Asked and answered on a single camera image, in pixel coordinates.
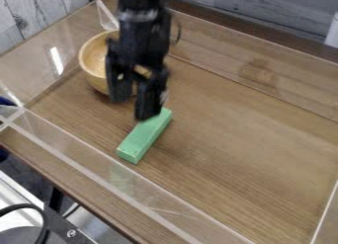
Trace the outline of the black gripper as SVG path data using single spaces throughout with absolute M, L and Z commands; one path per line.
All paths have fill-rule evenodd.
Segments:
M 118 10 L 120 38 L 108 39 L 106 75 L 110 100 L 126 102 L 138 84 L 136 119 L 161 114 L 170 72 L 165 59 L 170 52 L 172 12 L 166 8 Z

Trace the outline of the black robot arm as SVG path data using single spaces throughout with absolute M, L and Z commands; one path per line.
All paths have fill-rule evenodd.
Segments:
M 169 0 L 118 0 L 120 38 L 109 39 L 106 76 L 110 100 L 126 102 L 138 83 L 136 119 L 146 121 L 164 108 L 170 77 L 165 59 L 170 52 Z

